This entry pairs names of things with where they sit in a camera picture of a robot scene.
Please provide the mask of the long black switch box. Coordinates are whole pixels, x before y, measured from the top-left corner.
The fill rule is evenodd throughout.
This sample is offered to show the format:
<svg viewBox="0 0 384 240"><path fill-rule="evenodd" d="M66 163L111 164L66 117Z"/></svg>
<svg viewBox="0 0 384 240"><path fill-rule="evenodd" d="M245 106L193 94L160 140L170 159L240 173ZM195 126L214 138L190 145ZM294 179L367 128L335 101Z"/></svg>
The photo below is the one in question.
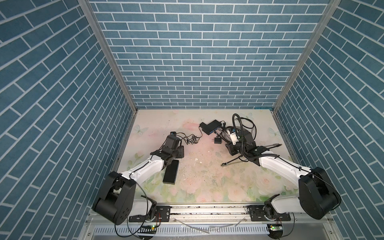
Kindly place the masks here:
<svg viewBox="0 0 384 240"><path fill-rule="evenodd" d="M166 167L165 175L163 178L164 184L174 185L179 168L179 160L173 160L170 165Z"/></svg>

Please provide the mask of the black network switch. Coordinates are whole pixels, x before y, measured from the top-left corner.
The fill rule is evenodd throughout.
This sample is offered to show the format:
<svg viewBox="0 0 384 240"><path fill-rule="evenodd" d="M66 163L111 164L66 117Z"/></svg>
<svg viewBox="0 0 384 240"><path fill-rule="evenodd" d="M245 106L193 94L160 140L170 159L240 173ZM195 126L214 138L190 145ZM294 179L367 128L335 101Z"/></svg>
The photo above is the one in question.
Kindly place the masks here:
<svg viewBox="0 0 384 240"><path fill-rule="evenodd" d="M221 127L222 127L222 124L217 120L213 120L209 124L200 123L200 128L207 135L214 133L217 129Z"/></svg>

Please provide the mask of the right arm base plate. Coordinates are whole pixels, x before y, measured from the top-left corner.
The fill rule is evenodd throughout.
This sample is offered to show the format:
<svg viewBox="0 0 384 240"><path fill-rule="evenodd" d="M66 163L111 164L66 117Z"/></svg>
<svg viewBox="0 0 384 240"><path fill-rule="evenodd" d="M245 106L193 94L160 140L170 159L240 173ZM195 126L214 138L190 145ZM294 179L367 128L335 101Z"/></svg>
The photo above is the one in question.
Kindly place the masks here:
<svg viewBox="0 0 384 240"><path fill-rule="evenodd" d="M250 205L246 207L246 211L249 213L252 222L263 221L291 221L291 216L288 213L279 214L269 206L265 205Z"/></svg>

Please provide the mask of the black wall plug adapter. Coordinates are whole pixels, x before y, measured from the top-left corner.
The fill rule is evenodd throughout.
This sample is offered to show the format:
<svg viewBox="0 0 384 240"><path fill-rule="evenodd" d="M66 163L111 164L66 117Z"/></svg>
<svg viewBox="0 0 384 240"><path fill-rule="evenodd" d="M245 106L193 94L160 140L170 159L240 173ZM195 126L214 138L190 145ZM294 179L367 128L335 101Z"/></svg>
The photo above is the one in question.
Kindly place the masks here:
<svg viewBox="0 0 384 240"><path fill-rule="evenodd" d="M199 126L189 129L189 132L178 131L177 137L180 138L186 145L198 144L203 136L203 132Z"/></svg>

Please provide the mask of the aluminium front rail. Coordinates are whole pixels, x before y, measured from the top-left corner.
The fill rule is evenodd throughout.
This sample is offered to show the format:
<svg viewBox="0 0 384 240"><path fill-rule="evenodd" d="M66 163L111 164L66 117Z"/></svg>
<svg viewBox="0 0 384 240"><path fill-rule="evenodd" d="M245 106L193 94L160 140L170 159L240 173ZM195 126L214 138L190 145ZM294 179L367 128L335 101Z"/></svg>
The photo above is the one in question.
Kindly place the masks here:
<svg viewBox="0 0 384 240"><path fill-rule="evenodd" d="M327 214L321 220L315 220L305 213L289 213L279 215L276 219L266 218L261 203L229 203L229 204L158 204L157 212L162 224L179 222L192 224L227 224L227 223L331 223L333 219Z"/></svg>

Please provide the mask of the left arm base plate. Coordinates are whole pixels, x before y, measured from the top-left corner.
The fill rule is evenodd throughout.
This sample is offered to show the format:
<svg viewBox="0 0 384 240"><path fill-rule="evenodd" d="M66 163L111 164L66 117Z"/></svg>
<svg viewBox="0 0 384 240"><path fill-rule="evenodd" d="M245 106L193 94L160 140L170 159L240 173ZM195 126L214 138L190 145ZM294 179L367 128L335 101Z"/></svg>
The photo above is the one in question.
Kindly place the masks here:
<svg viewBox="0 0 384 240"><path fill-rule="evenodd" d="M146 216L144 215L131 215L128 218L128 221L130 223L141 223L143 221L147 222L154 222L156 220L156 217L160 217L161 222L169 222L170 219L170 213L171 213L171 207L170 206L156 206L151 207L149 212Z"/></svg>

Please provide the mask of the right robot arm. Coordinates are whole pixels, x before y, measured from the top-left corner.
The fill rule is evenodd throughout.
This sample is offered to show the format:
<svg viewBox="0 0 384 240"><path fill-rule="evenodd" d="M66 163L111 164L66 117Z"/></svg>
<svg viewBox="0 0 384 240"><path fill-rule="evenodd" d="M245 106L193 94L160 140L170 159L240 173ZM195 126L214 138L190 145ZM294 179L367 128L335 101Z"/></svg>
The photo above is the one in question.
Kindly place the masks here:
<svg viewBox="0 0 384 240"><path fill-rule="evenodd" d="M277 173L298 188L295 194L276 194L266 200L263 208L266 219L274 221L282 214L306 213L320 220L342 203L341 195L324 169L304 167L274 154L272 149L280 144L258 146L246 130L226 130L224 140L232 156L240 154L248 162Z"/></svg>

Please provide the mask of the small black power adapter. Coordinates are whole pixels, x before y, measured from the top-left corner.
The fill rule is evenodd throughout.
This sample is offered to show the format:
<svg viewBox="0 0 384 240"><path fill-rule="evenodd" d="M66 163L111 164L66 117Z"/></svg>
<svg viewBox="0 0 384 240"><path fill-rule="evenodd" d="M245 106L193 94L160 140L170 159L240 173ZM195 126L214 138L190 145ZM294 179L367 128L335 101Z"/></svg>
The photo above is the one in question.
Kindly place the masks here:
<svg viewBox="0 0 384 240"><path fill-rule="evenodd" d="M221 144L222 143L222 138L221 137L215 137L214 138L214 143L215 144Z"/></svg>

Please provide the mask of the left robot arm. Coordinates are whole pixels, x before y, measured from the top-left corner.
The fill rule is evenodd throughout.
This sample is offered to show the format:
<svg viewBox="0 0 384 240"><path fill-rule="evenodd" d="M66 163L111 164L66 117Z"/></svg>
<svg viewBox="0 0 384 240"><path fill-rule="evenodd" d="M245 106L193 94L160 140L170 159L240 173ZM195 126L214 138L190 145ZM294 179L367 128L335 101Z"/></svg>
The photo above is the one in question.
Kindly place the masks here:
<svg viewBox="0 0 384 240"><path fill-rule="evenodd" d="M184 157L182 140L171 132L162 146L150 153L149 159L122 172L110 172L103 181L92 209L115 225L125 221L153 220L157 202L147 195L135 198L136 188L150 177Z"/></svg>

